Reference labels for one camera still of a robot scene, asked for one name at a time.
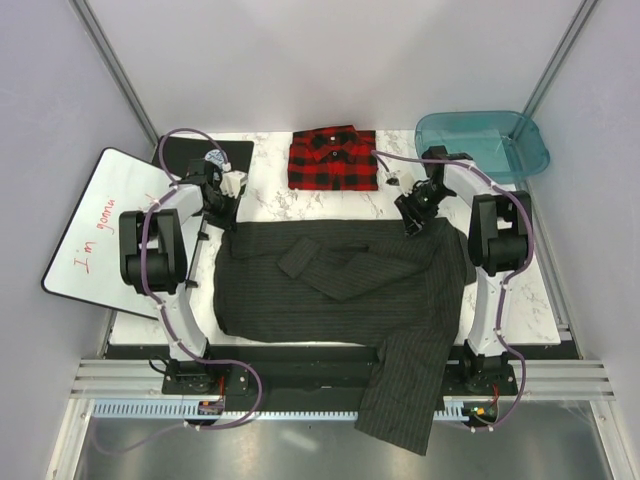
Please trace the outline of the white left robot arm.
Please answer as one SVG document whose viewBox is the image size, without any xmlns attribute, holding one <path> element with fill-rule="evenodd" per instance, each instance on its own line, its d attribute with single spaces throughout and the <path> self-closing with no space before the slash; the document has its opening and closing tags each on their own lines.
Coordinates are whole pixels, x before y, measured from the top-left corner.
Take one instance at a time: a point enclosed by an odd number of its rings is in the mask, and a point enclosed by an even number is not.
<svg viewBox="0 0 640 480">
<path fill-rule="evenodd" d="M 197 325 L 187 288 L 189 257 L 183 226 L 192 218 L 222 230 L 236 226 L 248 174 L 210 160 L 190 162 L 187 175 L 169 177 L 166 192 L 145 210 L 119 216 L 120 274 L 125 284 L 153 303 L 168 339 L 170 358 L 191 362 L 185 382 L 208 393 L 219 382 L 219 369 L 204 360 L 208 340 Z"/>
</svg>

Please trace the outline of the dark grey pinstripe shirt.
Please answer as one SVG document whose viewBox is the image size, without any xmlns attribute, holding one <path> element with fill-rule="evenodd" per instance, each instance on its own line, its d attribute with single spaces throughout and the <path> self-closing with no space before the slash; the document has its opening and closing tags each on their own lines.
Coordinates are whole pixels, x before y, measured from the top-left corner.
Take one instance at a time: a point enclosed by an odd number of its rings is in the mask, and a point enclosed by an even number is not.
<svg viewBox="0 0 640 480">
<path fill-rule="evenodd" d="M 475 279 L 444 218 L 410 238 L 398 220 L 248 222 L 222 237 L 213 308 L 229 336 L 374 348 L 355 426 L 422 455 Z"/>
</svg>

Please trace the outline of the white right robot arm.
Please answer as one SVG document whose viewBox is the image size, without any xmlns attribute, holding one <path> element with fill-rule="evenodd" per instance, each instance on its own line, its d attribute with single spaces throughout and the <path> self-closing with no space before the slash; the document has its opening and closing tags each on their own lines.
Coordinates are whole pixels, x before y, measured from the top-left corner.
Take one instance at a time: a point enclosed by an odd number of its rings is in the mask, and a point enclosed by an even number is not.
<svg viewBox="0 0 640 480">
<path fill-rule="evenodd" d="M 468 255 L 477 271 L 473 324 L 465 340 L 477 358 L 499 357 L 506 350 L 505 323 L 510 284 L 531 264 L 535 240 L 530 195 L 510 191 L 482 172 L 466 153 L 450 153 L 434 146 L 411 163 L 423 166 L 426 178 L 405 172 L 385 172 L 386 183 L 397 189 L 394 200 L 405 235 L 426 231 L 440 203 L 459 198 L 471 209 Z"/>
</svg>

